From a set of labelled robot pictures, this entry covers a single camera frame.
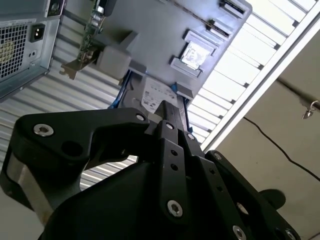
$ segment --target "connector port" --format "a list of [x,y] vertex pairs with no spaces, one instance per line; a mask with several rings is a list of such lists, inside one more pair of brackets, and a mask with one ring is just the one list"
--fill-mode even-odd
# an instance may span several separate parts
[[220,0],[219,6],[236,18],[243,18],[246,11],[231,0]]
[[229,33],[227,29],[225,29],[225,27],[222,26],[222,24],[218,24],[214,20],[210,20],[209,23],[211,24],[211,27],[207,27],[208,31],[226,39],[230,37],[231,33]]

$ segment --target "power supply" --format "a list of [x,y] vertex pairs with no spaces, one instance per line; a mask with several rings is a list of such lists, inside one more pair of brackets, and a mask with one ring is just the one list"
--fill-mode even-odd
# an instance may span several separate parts
[[0,102],[49,73],[64,1],[2,1]]

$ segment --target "power supply vent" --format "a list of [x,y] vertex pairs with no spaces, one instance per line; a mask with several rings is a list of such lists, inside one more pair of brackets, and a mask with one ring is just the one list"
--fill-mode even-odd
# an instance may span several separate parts
[[23,63],[28,25],[0,28],[0,80],[20,70]]

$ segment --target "white label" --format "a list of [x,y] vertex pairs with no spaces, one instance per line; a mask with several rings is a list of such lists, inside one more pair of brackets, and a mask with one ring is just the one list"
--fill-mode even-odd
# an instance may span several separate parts
[[18,25],[25,25],[25,24],[33,24],[37,21],[37,19],[19,19],[19,20],[11,20],[11,21],[1,21],[0,28],[3,27],[14,27]]
[[167,101],[178,107],[177,95],[170,87],[147,77],[143,90],[142,106],[154,114],[162,101]]

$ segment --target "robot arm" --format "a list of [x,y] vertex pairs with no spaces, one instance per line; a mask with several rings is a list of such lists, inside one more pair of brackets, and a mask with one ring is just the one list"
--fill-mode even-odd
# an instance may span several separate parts
[[[221,153],[202,152],[178,108],[156,113],[158,123],[135,108],[16,122],[0,185],[38,215],[40,240],[300,239]],[[137,163],[80,190],[83,170],[128,155]]]

